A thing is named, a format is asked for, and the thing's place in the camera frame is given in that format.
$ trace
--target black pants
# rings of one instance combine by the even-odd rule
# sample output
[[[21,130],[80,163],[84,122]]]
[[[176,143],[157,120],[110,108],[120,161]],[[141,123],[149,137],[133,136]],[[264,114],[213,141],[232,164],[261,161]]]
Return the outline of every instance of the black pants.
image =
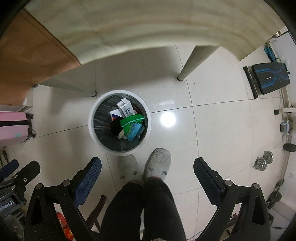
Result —
[[[116,194],[104,215],[100,241],[139,241],[143,208],[143,240],[186,241],[173,196],[160,179],[150,179],[143,187],[128,183]]]

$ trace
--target brown fabric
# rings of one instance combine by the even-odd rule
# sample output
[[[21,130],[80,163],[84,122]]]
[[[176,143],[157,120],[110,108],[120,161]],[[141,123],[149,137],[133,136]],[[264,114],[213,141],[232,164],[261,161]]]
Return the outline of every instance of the brown fabric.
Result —
[[[0,104],[19,106],[29,89],[81,64],[26,10],[0,39]]]

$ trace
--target suitcase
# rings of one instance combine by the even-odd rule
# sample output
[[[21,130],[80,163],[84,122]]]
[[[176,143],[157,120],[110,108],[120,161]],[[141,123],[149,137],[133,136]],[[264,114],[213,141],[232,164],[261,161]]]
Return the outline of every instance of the suitcase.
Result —
[[[0,111],[0,148],[12,146],[36,136],[32,129],[33,114]]]

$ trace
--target foot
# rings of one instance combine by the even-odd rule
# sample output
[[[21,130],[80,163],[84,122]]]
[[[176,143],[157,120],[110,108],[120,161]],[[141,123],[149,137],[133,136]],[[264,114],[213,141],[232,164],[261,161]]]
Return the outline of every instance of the foot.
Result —
[[[138,164],[133,155],[119,156],[117,160],[117,168],[120,179],[124,179],[125,184],[133,180],[141,182],[141,175],[138,172]]]
[[[145,180],[147,181],[150,177],[158,177],[164,180],[168,174],[171,159],[169,151],[163,148],[156,148],[147,162]]]

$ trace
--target person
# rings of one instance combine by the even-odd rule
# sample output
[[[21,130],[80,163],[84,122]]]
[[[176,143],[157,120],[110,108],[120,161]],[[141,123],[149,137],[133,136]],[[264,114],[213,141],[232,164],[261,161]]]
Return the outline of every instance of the person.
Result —
[[[118,158],[117,167],[125,185],[106,210],[100,241],[139,241],[143,209],[143,240],[186,241],[173,195],[163,181],[170,164],[169,151],[155,149],[147,162],[142,186],[135,157],[128,155]]]

